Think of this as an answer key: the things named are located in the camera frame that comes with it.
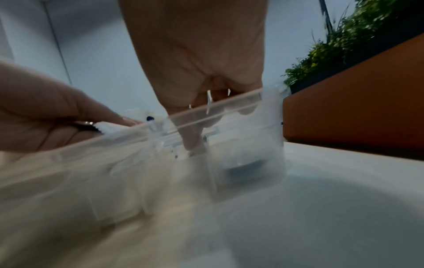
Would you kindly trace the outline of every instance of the hand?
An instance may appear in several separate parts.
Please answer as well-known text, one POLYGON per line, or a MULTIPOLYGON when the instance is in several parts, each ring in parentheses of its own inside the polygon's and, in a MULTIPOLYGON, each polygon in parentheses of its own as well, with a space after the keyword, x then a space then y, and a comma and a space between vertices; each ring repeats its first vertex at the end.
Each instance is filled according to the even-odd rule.
MULTIPOLYGON (((262 87, 267 0, 119 2, 141 66, 170 115, 206 105, 207 91, 219 101, 262 87)), ((202 129, 179 130, 187 149, 202 129)))
POLYGON ((0 62, 0 151, 51 150, 99 135, 75 121, 135 124, 64 83, 0 62))

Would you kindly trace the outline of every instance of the clear plastic box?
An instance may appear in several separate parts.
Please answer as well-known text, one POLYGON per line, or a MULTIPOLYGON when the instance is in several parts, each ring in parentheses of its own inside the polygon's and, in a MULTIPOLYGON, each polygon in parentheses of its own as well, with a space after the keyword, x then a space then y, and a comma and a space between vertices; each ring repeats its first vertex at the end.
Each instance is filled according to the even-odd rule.
POLYGON ((280 105, 279 87, 265 88, 10 163, 0 238, 72 236, 274 183, 285 173, 280 105))

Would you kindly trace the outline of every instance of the foliage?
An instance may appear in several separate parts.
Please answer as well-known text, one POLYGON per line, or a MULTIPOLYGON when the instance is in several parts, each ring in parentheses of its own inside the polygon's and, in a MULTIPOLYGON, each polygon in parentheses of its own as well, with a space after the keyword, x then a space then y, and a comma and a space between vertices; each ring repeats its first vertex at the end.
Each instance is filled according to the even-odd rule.
POLYGON ((318 40, 306 58, 286 70, 288 86, 313 73, 345 62, 377 35, 387 32, 420 8, 423 0, 355 0, 355 11, 343 14, 326 42, 318 40))

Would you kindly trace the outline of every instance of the white table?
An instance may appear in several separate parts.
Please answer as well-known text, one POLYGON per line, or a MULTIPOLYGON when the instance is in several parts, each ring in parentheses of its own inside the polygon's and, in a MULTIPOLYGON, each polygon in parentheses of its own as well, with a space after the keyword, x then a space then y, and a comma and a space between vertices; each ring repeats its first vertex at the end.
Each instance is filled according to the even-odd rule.
POLYGON ((424 265, 424 162, 285 143, 279 184, 11 257, 43 268, 424 265))

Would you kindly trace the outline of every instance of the orange planter box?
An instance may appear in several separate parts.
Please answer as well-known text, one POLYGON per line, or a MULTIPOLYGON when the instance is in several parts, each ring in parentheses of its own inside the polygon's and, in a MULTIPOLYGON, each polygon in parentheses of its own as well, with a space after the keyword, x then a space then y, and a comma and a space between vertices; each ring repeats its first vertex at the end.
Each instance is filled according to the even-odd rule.
POLYGON ((424 34, 283 101, 291 142, 424 156, 424 34))

